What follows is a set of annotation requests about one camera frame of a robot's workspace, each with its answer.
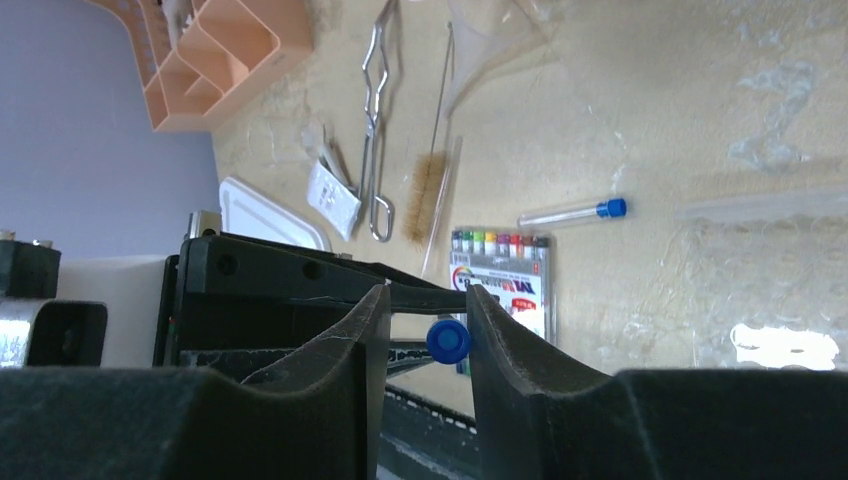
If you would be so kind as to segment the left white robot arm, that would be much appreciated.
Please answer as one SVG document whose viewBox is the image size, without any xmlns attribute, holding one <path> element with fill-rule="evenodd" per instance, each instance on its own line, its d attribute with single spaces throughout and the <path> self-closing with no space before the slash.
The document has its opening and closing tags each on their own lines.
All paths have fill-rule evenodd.
<svg viewBox="0 0 848 480">
<path fill-rule="evenodd" d="M 146 368 L 168 362 L 179 257 L 65 260 L 1 232 L 1 366 Z"/>
</svg>

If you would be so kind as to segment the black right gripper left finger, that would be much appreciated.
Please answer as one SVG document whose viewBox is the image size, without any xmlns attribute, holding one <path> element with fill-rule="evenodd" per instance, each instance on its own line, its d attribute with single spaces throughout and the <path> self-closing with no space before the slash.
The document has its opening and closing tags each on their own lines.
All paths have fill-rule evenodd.
<svg viewBox="0 0 848 480">
<path fill-rule="evenodd" d="M 237 383 L 208 368 L 1 375 L 5 479 L 372 479 L 390 292 Z"/>
</svg>

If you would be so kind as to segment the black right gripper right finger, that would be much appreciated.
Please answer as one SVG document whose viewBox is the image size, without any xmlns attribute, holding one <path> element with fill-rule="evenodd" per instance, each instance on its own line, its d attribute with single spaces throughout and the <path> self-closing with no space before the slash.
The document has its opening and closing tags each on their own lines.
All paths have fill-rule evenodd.
<svg viewBox="0 0 848 480">
<path fill-rule="evenodd" d="M 847 377 L 751 369 L 597 371 L 467 295 L 487 479 L 843 479 Z"/>
</svg>

